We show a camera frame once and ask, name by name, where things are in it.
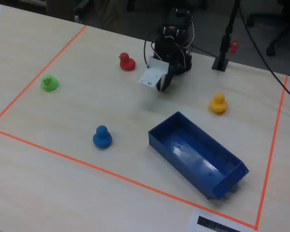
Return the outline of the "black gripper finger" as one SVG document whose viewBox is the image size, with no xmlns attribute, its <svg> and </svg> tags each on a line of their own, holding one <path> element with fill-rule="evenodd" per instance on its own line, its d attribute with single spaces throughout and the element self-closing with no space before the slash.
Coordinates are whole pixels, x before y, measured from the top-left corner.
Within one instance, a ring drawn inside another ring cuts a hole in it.
<svg viewBox="0 0 290 232">
<path fill-rule="evenodd" d="M 173 67 L 169 64 L 168 72 L 161 80 L 161 91 L 165 91 L 166 88 L 170 85 L 173 78 Z"/>
<path fill-rule="evenodd" d="M 156 84 L 156 88 L 158 91 L 162 91 L 162 89 L 163 89 L 164 78 L 165 78 L 165 75 L 163 75 Z"/>
</svg>

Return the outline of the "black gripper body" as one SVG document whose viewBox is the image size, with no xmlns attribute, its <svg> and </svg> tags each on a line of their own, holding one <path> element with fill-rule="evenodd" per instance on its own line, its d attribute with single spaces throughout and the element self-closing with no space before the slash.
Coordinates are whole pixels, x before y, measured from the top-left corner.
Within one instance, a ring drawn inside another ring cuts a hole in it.
<svg viewBox="0 0 290 232">
<path fill-rule="evenodd" d="M 168 62 L 173 74 L 180 74 L 183 52 L 172 36 L 158 37 L 154 42 L 154 58 Z"/>
</svg>

